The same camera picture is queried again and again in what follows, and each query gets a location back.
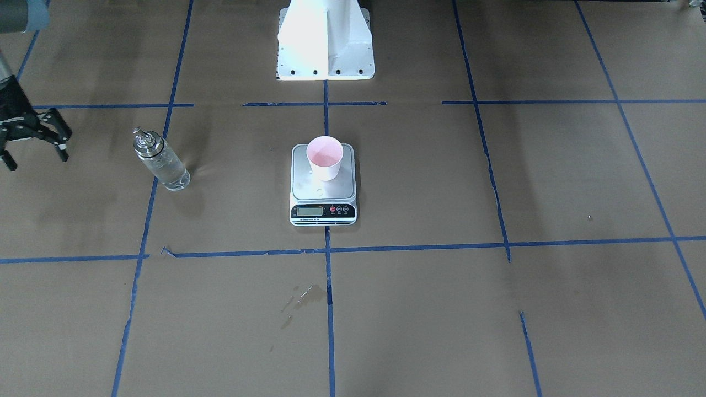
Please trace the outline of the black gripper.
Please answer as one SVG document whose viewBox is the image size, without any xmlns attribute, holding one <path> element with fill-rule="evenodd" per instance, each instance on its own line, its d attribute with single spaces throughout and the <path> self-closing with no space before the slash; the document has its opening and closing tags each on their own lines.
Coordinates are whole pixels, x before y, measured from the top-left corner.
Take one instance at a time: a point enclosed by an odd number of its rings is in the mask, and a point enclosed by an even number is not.
<svg viewBox="0 0 706 397">
<path fill-rule="evenodd" d="M 68 161 L 67 143 L 72 136 L 68 123 L 55 108 L 35 111 L 15 77 L 2 79 L 1 121 L 1 159 L 9 171 L 16 171 L 18 165 L 7 151 L 8 141 L 38 138 L 52 144 L 62 162 Z"/>
</svg>

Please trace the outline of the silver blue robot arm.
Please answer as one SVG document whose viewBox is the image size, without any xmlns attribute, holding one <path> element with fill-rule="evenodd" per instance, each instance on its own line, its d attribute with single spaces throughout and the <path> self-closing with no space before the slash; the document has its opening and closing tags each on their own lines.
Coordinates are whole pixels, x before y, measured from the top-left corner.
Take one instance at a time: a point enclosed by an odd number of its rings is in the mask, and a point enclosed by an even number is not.
<svg viewBox="0 0 706 397">
<path fill-rule="evenodd" d="M 46 28 L 50 21 L 44 1 L 2 1 L 2 33 L 25 33 Z M 61 161 L 68 161 L 66 143 L 72 130 L 55 108 L 38 113 L 25 95 L 15 73 L 2 56 L 1 67 L 1 155 L 10 171 L 17 163 L 7 151 L 7 142 L 37 138 L 55 147 Z"/>
</svg>

